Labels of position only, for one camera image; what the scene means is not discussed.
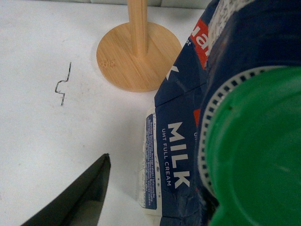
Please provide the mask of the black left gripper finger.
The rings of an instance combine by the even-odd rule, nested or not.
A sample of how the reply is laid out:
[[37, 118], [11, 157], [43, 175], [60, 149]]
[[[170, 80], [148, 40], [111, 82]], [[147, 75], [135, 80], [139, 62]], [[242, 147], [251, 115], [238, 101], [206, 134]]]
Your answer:
[[24, 226], [96, 226], [108, 188], [111, 161], [103, 154]]

